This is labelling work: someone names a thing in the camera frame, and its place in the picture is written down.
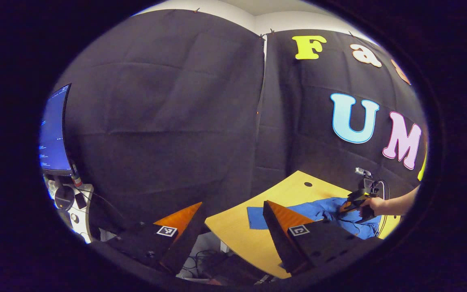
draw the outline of blue fabric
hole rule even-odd
[[[352,234],[357,234],[356,236],[361,239],[373,237],[374,234],[376,234],[376,230],[378,230],[381,216],[372,218],[371,220],[363,222],[362,224],[356,224],[352,222],[361,220],[361,217],[358,211],[352,211],[341,217],[341,219],[347,220],[349,222],[338,220],[338,218],[336,218],[336,213],[346,200],[346,198],[327,198],[310,203],[291,206],[288,207],[288,209],[295,211],[298,214],[302,214],[314,221],[321,219],[331,220],[346,231],[349,231]],[[250,229],[268,228],[266,221],[264,220],[262,207],[247,207],[247,209]]]

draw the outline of yellow letter f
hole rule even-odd
[[[295,55],[295,58],[299,60],[314,60],[318,59],[318,54],[313,52],[313,49],[317,52],[322,51],[322,44],[326,43],[326,39],[319,35],[303,35],[303,36],[294,36],[292,37],[297,42],[298,54]]]

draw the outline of monitor screen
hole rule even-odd
[[[39,135],[39,160],[46,173],[70,175],[71,167],[64,148],[62,120],[70,84],[55,91],[46,103]]]

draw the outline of pink letter m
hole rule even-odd
[[[409,170],[413,170],[419,148],[419,140],[421,139],[421,128],[417,124],[413,124],[410,134],[406,135],[404,117],[400,113],[390,112],[390,118],[392,119],[392,133],[389,145],[383,149],[383,155],[394,159],[396,157],[395,149],[397,145],[397,161],[403,160],[408,152],[403,165]]]

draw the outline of hand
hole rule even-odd
[[[360,207],[358,208],[358,210],[360,211],[360,217],[362,216],[362,208],[367,205],[370,206],[371,209],[374,211],[375,216],[380,216],[384,214],[385,200],[376,197],[367,199],[363,202],[363,204],[360,205]]]

